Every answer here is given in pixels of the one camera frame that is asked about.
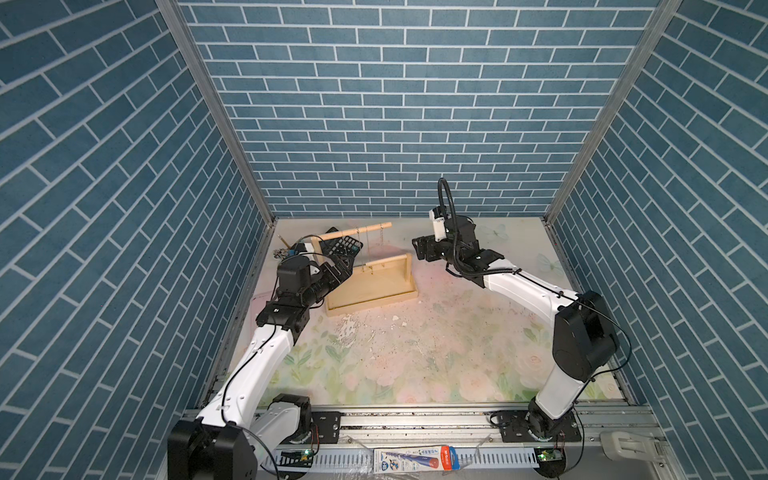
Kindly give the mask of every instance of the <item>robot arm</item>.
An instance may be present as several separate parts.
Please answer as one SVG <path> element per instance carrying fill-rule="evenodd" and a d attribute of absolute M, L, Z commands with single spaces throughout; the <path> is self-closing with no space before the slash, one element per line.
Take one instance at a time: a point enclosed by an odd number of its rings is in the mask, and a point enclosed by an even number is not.
<path fill-rule="evenodd" d="M 193 422 L 180 420 L 168 436 L 170 480 L 255 478 L 285 438 L 305 442 L 310 437 L 307 397 L 281 394 L 251 425 L 275 370 L 309 322 L 310 307 L 352 275 L 362 247 L 349 237 L 323 242 L 322 252 L 310 245 L 297 243 L 277 267 L 273 298 L 258 314 L 250 346 L 227 383 Z"/>
<path fill-rule="evenodd" d="M 442 201 L 443 188 L 449 209 Z M 548 439 L 560 431 L 565 414 L 595 371 L 618 349 L 605 302 L 595 292 L 580 294 L 547 283 L 523 272 L 500 253 L 480 248 L 475 224 L 455 214 L 445 179 L 440 180 L 438 192 L 441 206 L 429 213 L 434 235 L 413 239 L 416 256 L 428 262 L 444 260 L 446 271 L 453 276 L 513 299 L 554 329 L 555 366 L 528 406 L 531 433 Z"/>

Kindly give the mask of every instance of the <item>aluminum frame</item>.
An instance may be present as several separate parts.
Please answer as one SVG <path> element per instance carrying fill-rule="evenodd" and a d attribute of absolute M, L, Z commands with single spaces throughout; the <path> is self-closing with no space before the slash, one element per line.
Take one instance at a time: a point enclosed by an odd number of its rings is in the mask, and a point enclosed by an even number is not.
<path fill-rule="evenodd" d="M 571 169 L 565 175 L 563 183 L 557 193 L 555 193 L 552 203 L 547 207 L 544 219 L 548 223 L 554 222 L 554 219 L 563 210 L 565 201 L 592 160 L 592 155 L 594 155 L 600 142 L 603 141 L 603 137 L 605 137 L 608 128 L 611 126 L 614 118 L 616 118 L 619 108 L 621 108 L 627 95 L 629 95 L 634 82 L 643 71 L 645 63 L 650 58 L 650 54 L 654 52 L 656 44 L 661 39 L 664 30 L 667 29 L 681 2 L 682 0 L 661 0 L 654 13 L 651 14 L 645 30 L 643 30 L 643 36 L 640 38 L 637 46 L 632 49 L 632 53 L 624 64 L 624 70 L 619 75 L 618 80 L 616 80 L 613 91 L 608 95 L 605 106 L 600 110 L 598 118 L 592 124 L 592 129 L 587 133 L 581 149 L 576 154 L 576 158 L 574 158 Z"/>
<path fill-rule="evenodd" d="M 206 105 L 208 105 L 208 110 L 210 110 L 219 133 L 221 133 L 224 143 L 227 144 L 227 148 L 232 154 L 237 170 L 240 171 L 240 175 L 243 177 L 243 181 L 253 201 L 256 203 L 267 225 L 272 226 L 275 216 L 259 188 L 259 184 L 256 182 L 253 169 L 248 163 L 248 156 L 243 149 L 243 145 L 240 143 L 240 139 L 237 137 L 227 109 L 224 108 L 224 103 L 222 103 L 221 97 L 219 97 L 214 86 L 214 81 L 208 72 L 208 68 L 205 66 L 205 61 L 192 38 L 192 31 L 184 19 L 179 2 L 177 0 L 156 0 L 156 3 L 160 9 L 160 14 L 163 16 L 163 20 L 168 25 L 171 36 L 176 41 L 176 46 L 179 48 L 181 56 L 184 57 L 184 61 L 190 69 L 195 85 L 200 90 L 200 94 L 203 95 Z"/>
<path fill-rule="evenodd" d="M 369 448 L 386 446 L 452 445 L 455 447 L 553 446 L 553 442 L 504 443 L 488 413 L 501 409 L 528 410 L 527 403 L 478 403 L 467 406 L 313 407 L 341 412 L 339 446 Z M 581 402 L 576 408 L 584 424 L 585 443 L 599 445 L 600 432 L 622 430 L 663 438 L 664 433 L 650 406 L 628 406 L 620 402 Z M 581 442 L 567 442 L 579 446 Z"/>
<path fill-rule="evenodd" d="M 274 233 L 275 224 L 273 223 L 272 225 L 267 226 L 261 235 L 259 248 L 256 251 L 256 255 L 253 256 L 253 261 L 250 264 L 248 274 L 243 282 L 243 288 L 240 290 L 240 295 L 237 297 L 237 302 L 232 311 L 230 321 L 227 324 L 227 329 L 221 337 L 221 347 L 218 349 L 214 362 L 211 364 L 210 372 L 205 381 L 205 388 L 200 392 L 200 396 L 195 404 L 197 406 L 203 406 L 207 402 L 208 397 L 223 386 L 222 379 L 227 376 L 227 370 L 232 360 L 234 347 L 237 344 L 237 339 L 240 336 L 243 323 L 248 317 L 251 294 L 253 294 L 253 291 L 256 289 L 256 284 L 259 281 L 259 274 L 264 266 L 264 261 L 269 252 Z"/>
<path fill-rule="evenodd" d="M 568 281 L 571 283 L 571 288 L 574 288 L 580 292 L 584 292 L 585 290 L 584 286 L 581 285 L 581 282 L 576 277 L 576 272 L 573 266 L 571 265 L 570 260 L 568 260 L 568 256 L 565 255 L 565 251 L 561 247 L 560 237 L 558 236 L 558 233 L 555 231 L 554 227 L 546 220 L 542 219 L 541 222 L 544 224 L 544 230 L 547 232 L 547 237 L 549 237 L 549 241 L 552 244 L 552 248 L 554 248 L 554 252 L 558 255 L 558 260 L 560 260 L 560 264 L 563 267 L 565 276 L 568 278 Z M 616 362 L 614 357 L 611 357 L 611 359 L 608 360 L 608 366 L 611 367 L 612 369 L 618 367 L 618 362 Z M 626 372 L 623 369 L 618 370 L 614 372 L 614 378 L 616 379 L 616 382 L 619 385 L 619 390 L 621 390 L 621 394 L 627 400 L 627 404 L 639 405 L 640 402 L 637 401 L 637 395 L 634 393 L 634 390 L 632 389 L 632 386 L 629 383 L 629 380 L 627 379 Z"/>

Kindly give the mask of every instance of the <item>wooden base tray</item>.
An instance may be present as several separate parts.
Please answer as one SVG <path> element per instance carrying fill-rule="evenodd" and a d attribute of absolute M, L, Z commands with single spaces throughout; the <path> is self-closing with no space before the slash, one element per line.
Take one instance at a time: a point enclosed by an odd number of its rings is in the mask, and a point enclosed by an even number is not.
<path fill-rule="evenodd" d="M 352 276 L 326 296 L 326 310 L 329 316 L 347 315 L 417 296 L 411 254 L 405 253 L 356 266 Z"/>

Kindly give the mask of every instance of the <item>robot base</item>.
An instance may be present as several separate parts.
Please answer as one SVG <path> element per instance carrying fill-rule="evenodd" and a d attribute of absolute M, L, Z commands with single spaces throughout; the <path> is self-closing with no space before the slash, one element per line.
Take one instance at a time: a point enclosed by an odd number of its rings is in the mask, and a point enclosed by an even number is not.
<path fill-rule="evenodd" d="M 558 442 L 580 442 L 581 432 L 579 432 L 576 418 L 572 411 L 562 417 L 560 432 L 564 435 L 558 439 Z M 542 442 L 549 439 L 540 439 L 531 433 L 531 426 L 528 422 L 528 410 L 501 410 L 494 418 L 494 422 L 503 425 L 499 429 L 504 443 L 523 443 L 523 442 Z"/>
<path fill-rule="evenodd" d="M 317 425 L 320 443 L 339 443 L 341 412 L 312 412 L 312 423 Z"/>

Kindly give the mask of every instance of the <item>brick wall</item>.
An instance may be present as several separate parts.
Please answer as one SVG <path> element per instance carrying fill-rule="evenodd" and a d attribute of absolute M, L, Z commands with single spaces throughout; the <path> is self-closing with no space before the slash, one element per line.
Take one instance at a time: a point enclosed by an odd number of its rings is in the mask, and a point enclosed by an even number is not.
<path fill-rule="evenodd" d="M 155 474 L 262 230 L 152 0 L 0 2 L 0 478 Z"/>
<path fill-rule="evenodd" d="M 656 3 L 182 1 L 284 217 L 542 215 Z"/>
<path fill-rule="evenodd" d="M 689 478 L 766 478 L 766 24 L 685 0 L 555 225 Z"/>

